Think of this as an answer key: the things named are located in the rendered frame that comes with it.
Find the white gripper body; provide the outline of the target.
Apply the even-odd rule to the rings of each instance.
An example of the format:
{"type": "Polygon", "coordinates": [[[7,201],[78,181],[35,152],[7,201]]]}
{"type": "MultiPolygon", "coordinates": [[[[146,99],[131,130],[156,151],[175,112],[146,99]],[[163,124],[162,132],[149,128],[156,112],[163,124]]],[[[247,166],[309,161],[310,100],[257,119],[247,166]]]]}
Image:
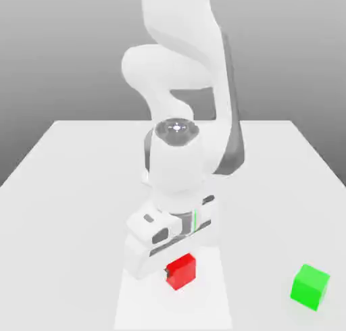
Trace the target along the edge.
{"type": "Polygon", "coordinates": [[[207,196],[190,212],[168,213],[148,200],[126,225],[124,268],[141,280],[198,247],[213,245],[218,231],[218,201],[207,196]]]}

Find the small red cube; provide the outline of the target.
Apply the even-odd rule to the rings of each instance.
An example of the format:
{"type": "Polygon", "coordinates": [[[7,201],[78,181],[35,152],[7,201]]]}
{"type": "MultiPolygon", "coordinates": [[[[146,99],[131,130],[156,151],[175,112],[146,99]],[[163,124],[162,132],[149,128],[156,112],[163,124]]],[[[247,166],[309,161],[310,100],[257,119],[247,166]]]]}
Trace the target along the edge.
{"type": "Polygon", "coordinates": [[[174,289],[179,290],[196,277],[196,259],[190,253],[169,263],[166,268],[166,282],[174,289]]]}

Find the small green cube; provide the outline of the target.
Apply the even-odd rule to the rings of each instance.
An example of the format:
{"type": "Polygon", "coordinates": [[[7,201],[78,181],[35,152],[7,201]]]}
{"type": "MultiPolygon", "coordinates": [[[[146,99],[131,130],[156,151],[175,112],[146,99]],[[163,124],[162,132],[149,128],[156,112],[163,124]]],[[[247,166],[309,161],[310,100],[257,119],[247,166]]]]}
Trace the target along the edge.
{"type": "Polygon", "coordinates": [[[308,264],[303,264],[294,277],[290,298],[317,311],[326,294],[330,275],[308,264]]]}

